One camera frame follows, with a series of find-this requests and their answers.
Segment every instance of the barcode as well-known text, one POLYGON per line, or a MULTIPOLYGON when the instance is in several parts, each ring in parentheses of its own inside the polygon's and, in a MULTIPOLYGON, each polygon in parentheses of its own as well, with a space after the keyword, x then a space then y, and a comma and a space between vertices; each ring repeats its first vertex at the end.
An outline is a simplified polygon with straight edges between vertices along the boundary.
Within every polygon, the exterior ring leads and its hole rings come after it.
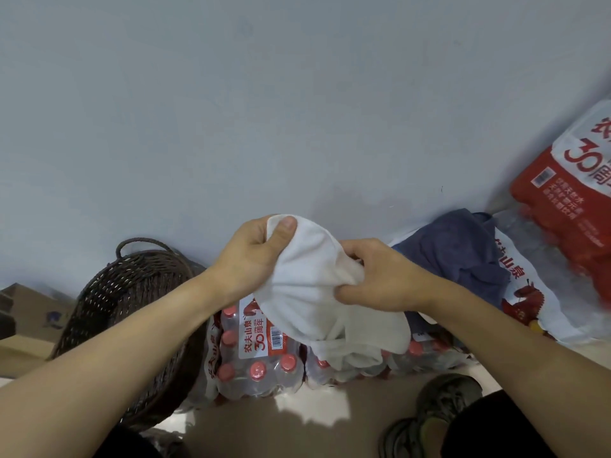
POLYGON ((554 170, 552 170, 550 167, 546 167, 545 170, 543 170, 539 175, 537 175, 532 180, 532 184, 540 188, 541 186, 545 184, 547 180, 549 180, 554 175, 556 175, 554 170))
POLYGON ((282 331, 280 328, 276 326, 272 326, 270 328, 270 336, 271 336, 271 349, 272 350, 280 350, 282 348, 282 331))

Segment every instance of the cardboard box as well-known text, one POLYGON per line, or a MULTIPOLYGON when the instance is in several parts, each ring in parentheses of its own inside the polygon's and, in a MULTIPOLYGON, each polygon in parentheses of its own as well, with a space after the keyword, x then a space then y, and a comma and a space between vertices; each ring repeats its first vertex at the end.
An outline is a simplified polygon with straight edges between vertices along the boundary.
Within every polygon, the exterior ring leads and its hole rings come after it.
POLYGON ((73 309, 17 283, 0 291, 0 376, 20 376, 44 363, 73 309))

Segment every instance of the left hand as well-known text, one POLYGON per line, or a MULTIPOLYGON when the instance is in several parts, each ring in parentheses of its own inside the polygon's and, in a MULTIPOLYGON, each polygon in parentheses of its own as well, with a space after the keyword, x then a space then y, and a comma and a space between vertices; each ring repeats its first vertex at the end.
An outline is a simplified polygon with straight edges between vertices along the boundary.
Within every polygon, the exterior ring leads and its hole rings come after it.
POLYGON ((243 224, 230 239, 214 265, 205 274, 213 276, 219 286, 224 307, 246 297, 271 276, 278 256, 291 242, 297 220, 285 217, 267 238, 267 221, 271 215, 243 224))

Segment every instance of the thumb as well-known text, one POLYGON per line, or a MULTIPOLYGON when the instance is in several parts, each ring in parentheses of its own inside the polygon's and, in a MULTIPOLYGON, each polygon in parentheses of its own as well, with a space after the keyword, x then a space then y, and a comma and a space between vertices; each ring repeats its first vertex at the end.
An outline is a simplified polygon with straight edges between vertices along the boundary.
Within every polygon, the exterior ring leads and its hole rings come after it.
POLYGON ((274 258, 278 258, 297 230, 297 219, 295 217, 284 217, 276 226, 271 237, 265 242, 265 247, 270 249, 274 258))
POLYGON ((369 307, 363 293, 362 284, 357 284, 356 286, 351 284, 337 286, 335 288, 335 299, 346 305, 362 305, 364 307, 369 307))

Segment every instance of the hand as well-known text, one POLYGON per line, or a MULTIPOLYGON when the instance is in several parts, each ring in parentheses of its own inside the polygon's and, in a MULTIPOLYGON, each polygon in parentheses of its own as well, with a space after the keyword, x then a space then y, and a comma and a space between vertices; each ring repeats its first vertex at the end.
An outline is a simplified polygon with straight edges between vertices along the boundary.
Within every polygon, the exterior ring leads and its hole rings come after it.
POLYGON ((223 307, 246 297, 270 277, 280 252, 291 242, 297 229, 294 217, 285 217, 267 238, 267 221, 271 217, 250 220, 230 239, 214 265, 202 276, 213 276, 219 286, 223 307))
POLYGON ((344 252, 361 259, 365 279, 356 286, 335 289, 342 303, 358 304, 384 311, 422 311, 427 313, 439 292, 451 284, 426 271, 379 239, 340 241, 344 252))

